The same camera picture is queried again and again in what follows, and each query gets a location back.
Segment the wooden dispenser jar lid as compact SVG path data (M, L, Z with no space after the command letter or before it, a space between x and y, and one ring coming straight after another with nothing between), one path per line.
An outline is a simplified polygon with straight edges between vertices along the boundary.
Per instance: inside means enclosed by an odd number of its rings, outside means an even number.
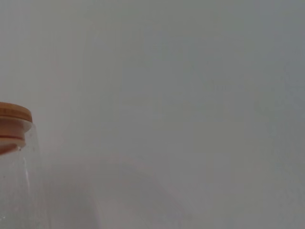
M30 110L20 105L0 102L0 155L24 148L25 135L32 125Z

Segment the clear glass drink dispenser jar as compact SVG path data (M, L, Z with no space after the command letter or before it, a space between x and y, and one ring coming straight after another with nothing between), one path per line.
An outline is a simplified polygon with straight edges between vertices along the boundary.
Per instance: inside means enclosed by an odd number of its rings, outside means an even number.
M0 229L50 229L33 123L0 119Z

